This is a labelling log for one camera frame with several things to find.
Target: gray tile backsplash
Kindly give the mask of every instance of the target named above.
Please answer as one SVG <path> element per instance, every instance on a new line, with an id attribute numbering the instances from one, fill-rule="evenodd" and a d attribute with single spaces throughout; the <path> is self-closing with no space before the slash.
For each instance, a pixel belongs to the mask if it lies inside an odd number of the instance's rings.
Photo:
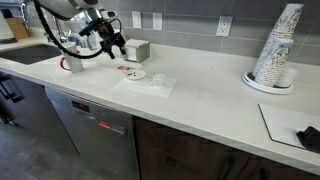
<path id="1" fill-rule="evenodd" d="M 270 30 L 287 3 L 304 3 L 289 61 L 320 65 L 319 0 L 101 0 L 115 10 L 127 38 L 152 43 L 258 57 Z M 142 29 L 133 29 L 132 11 L 141 11 Z M 152 12 L 163 13 L 163 31 L 152 30 Z M 228 38 L 216 37 L 220 15 L 234 16 Z M 55 29 L 51 16 L 49 24 Z M 31 26 L 41 27 L 37 19 Z M 81 22 L 63 28 L 79 31 Z"/>

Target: sink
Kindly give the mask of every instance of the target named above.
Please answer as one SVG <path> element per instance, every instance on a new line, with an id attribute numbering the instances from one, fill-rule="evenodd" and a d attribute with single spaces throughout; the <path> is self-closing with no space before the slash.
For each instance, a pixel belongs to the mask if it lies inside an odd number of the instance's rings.
<path id="1" fill-rule="evenodd" d="M 29 65 L 60 56 L 61 54 L 57 47 L 39 44 L 0 52 L 0 58 Z"/>

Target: gray floor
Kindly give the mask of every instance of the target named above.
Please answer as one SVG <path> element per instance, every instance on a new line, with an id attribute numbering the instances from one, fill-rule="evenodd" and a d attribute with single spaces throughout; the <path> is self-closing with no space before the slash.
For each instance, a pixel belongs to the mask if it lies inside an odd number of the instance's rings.
<path id="1" fill-rule="evenodd" d="M 0 123 L 0 180 L 101 180 L 107 176 L 44 138 Z"/>

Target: white countertop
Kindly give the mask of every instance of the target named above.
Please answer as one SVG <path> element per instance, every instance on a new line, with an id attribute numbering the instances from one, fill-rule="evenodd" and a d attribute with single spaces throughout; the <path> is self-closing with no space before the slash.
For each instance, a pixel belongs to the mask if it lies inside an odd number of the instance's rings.
<path id="1" fill-rule="evenodd" d="M 29 38 L 0 45 L 0 51 L 39 42 L 45 41 Z M 187 58 L 181 63 L 183 56 L 171 60 L 170 51 L 178 54 L 185 50 L 153 45 L 152 58 L 144 68 L 149 74 L 161 73 L 177 80 L 169 98 L 115 90 L 124 78 L 116 69 L 123 61 L 112 61 L 108 56 L 84 60 L 85 71 L 74 75 L 60 68 L 61 57 L 32 65 L 0 58 L 0 70 L 320 175 L 320 154 L 272 141 L 258 108 L 261 103 L 320 116 L 320 85 L 295 82 L 292 94 L 271 95 L 242 82 L 243 73 L 254 64 L 253 58 L 192 50 L 197 53 L 193 62 L 201 62 L 199 65 L 188 63 Z"/>

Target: stainless steel dishwasher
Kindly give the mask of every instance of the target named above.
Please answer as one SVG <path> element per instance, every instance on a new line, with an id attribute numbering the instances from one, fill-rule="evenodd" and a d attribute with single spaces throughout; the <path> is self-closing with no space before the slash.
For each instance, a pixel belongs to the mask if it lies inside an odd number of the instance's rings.
<path id="1" fill-rule="evenodd" d="M 46 88 L 80 157 L 106 179 L 140 179 L 130 114 Z"/>

